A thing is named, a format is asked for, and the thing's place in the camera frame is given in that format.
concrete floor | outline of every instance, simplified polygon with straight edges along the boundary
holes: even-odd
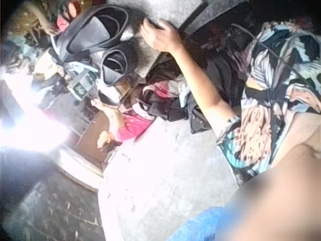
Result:
[[[107,240],[164,241],[189,218],[224,206],[237,190],[213,131],[157,119],[124,143],[105,170],[98,199]]]

bright light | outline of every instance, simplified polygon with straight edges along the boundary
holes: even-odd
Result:
[[[26,113],[13,129],[0,131],[1,146],[38,152],[48,152],[60,145],[69,132],[38,109]]]
[[[48,152],[63,143],[69,130],[37,108],[48,88],[32,91],[32,75],[5,73],[3,76],[25,114],[13,129],[0,129],[0,146]]]

floral shirt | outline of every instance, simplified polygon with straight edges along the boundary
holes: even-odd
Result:
[[[239,186],[270,168],[295,113],[321,113],[321,38],[291,23],[265,23],[247,48],[241,117],[218,138]]]

pink shirt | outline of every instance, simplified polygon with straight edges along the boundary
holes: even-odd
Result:
[[[117,142],[124,142],[143,133],[152,123],[151,120],[142,118],[139,115],[123,114],[125,126],[118,129],[115,134]]]

dark tile floor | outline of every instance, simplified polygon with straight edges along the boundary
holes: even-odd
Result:
[[[42,155],[5,150],[1,172],[2,225],[12,240],[105,240],[97,194]]]

